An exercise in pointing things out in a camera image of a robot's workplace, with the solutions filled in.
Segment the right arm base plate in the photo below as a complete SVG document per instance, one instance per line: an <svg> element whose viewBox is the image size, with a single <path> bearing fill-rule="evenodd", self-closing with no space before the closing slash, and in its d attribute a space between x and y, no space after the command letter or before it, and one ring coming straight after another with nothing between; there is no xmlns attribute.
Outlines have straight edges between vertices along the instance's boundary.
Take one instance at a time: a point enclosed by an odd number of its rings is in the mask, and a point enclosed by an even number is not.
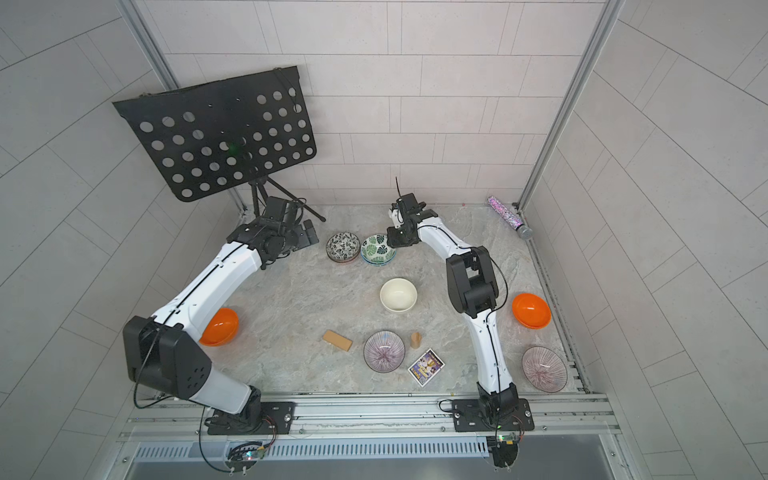
<svg viewBox="0 0 768 480"><path fill-rule="evenodd" d="M533 431L535 423L527 399L520 398L513 407L495 407L480 399L453 399L447 408L457 432L524 432Z"/></svg>

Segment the black white patterned bowl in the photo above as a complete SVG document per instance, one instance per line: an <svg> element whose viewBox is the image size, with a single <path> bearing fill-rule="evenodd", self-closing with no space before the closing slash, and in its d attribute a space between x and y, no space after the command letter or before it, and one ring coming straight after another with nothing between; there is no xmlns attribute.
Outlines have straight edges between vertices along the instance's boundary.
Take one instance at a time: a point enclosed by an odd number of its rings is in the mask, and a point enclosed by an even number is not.
<svg viewBox="0 0 768 480"><path fill-rule="evenodd" d="M329 238L325 250L328 258L333 262L348 263L359 256L361 242L354 233L339 232Z"/></svg>

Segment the cream bowl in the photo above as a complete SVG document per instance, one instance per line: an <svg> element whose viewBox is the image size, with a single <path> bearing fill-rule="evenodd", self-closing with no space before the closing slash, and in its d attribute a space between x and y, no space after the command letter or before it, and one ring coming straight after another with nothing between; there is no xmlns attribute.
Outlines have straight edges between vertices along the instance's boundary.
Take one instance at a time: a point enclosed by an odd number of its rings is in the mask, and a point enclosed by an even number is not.
<svg viewBox="0 0 768 480"><path fill-rule="evenodd" d="M405 278L388 280L380 289L380 302L385 309L403 313L412 309L418 299L418 292L412 282Z"/></svg>

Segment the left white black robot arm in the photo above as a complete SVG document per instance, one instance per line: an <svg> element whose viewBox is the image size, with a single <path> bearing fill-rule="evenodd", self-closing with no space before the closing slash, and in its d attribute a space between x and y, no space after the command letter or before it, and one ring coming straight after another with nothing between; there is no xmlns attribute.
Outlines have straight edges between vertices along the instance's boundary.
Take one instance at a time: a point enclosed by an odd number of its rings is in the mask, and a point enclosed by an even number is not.
<svg viewBox="0 0 768 480"><path fill-rule="evenodd" d="M217 256L172 301L123 328L129 379L213 409L231 421L228 432L250 431L263 421L261 393L218 371L200 341L210 321L252 274L314 245L318 237L304 219L303 200L270 197L264 212L238 226Z"/></svg>

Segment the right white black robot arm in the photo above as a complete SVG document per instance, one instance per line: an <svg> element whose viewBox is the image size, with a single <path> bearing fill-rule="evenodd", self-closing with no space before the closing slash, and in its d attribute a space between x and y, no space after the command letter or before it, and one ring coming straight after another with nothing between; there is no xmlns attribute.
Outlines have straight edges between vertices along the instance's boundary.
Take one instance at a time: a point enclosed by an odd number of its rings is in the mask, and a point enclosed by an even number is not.
<svg viewBox="0 0 768 480"><path fill-rule="evenodd" d="M393 225L387 244L395 249L424 243L445 261L451 305L467 323L478 366L480 404L488 420L498 420L519 404L517 387L506 366L496 322L500 295L496 264L483 246L459 239L433 210L412 193L391 206Z"/></svg>

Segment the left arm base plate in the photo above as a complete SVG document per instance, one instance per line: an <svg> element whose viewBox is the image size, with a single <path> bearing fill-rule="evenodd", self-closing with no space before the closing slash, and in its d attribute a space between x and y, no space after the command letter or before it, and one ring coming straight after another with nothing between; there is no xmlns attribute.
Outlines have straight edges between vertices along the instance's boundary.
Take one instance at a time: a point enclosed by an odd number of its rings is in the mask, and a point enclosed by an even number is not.
<svg viewBox="0 0 768 480"><path fill-rule="evenodd" d="M261 402L247 405L240 414L215 410L203 420L208 435L283 435L294 418L294 402Z"/></svg>

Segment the green leaf bowl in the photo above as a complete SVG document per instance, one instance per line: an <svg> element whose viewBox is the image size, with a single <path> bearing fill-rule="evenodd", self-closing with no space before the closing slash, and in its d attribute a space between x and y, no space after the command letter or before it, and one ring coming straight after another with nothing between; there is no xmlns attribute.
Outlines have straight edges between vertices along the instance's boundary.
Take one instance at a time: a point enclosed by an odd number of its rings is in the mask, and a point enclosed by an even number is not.
<svg viewBox="0 0 768 480"><path fill-rule="evenodd" d="M387 235L386 234L375 234L372 236L367 237L361 244L361 255L362 252L365 250L378 250L381 252L384 249L392 249L388 243L387 243Z"/></svg>
<svg viewBox="0 0 768 480"><path fill-rule="evenodd" d="M362 252L363 259L375 266L383 266L391 262L396 255L396 251L392 249L384 249L381 252L378 250L365 250Z"/></svg>

